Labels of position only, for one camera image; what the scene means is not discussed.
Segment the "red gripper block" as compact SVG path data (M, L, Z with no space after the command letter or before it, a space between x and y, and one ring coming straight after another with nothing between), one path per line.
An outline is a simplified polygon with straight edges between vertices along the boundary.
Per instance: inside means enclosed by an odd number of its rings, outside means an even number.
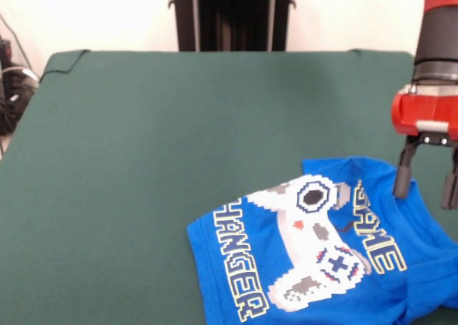
M397 133L407 135L399 157L393 194L405 199L411 182L411 161L422 143L421 133L440 134L447 142L457 140L457 85L407 84L391 106L391 121ZM452 151L452 169L444 181L441 207L457 209L457 148Z

